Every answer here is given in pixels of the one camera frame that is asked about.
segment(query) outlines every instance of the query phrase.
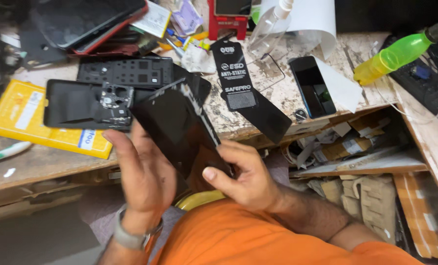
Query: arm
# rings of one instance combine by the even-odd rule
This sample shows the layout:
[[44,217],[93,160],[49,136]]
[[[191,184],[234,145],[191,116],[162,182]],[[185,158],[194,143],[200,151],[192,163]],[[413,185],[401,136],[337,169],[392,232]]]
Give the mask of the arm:
[[383,241],[328,200],[284,186],[279,189],[282,198],[272,213],[290,230],[315,236],[349,251],[367,241]]
[[[134,120],[132,141],[122,132],[106,130],[103,137],[116,148],[127,209],[122,228],[132,235],[143,235],[158,226],[176,190],[176,170]],[[111,238],[97,264],[147,264],[150,249],[129,249]]]
[[[155,228],[159,221],[156,218],[127,209],[121,224],[124,230],[130,234],[144,234],[148,230]],[[128,249],[111,237],[97,264],[147,264],[151,250],[152,248],[144,252]]]
[[255,148],[223,141],[218,152],[234,164],[237,179],[214,167],[205,168],[203,177],[246,208],[267,211],[296,233],[315,236],[349,251],[367,241],[382,241],[331,202],[277,184]]

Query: yellow envelope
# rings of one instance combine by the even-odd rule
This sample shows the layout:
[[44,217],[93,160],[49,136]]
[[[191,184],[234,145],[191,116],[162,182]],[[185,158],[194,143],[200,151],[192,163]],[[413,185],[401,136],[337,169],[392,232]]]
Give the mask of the yellow envelope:
[[12,80],[0,99],[0,136],[107,159],[103,130],[49,128],[43,124],[45,88]]

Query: green water bottle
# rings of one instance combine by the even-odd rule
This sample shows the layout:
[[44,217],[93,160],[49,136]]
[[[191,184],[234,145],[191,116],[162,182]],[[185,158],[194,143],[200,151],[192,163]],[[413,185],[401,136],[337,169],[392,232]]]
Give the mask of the green water bottle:
[[355,73],[353,79],[361,85],[370,84],[383,75],[413,62],[427,51],[430,44],[437,41],[438,23],[422,33],[412,34],[396,41],[368,61],[358,65],[353,71]]

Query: orange t-shirt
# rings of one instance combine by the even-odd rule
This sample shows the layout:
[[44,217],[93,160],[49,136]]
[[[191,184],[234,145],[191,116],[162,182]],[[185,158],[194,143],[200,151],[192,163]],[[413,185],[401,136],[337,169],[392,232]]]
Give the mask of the orange t-shirt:
[[250,212],[229,199],[189,211],[151,264],[422,264],[404,250],[366,242],[352,252],[316,237],[295,234],[269,214]]

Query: man's left hand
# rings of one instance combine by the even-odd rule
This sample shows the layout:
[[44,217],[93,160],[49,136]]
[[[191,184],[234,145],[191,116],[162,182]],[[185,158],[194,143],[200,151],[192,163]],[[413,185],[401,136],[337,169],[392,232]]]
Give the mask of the man's left hand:
[[176,170],[137,120],[131,139],[124,133],[106,130],[103,137],[116,148],[121,181],[128,208],[123,226],[143,233],[156,227],[170,206],[176,190]]

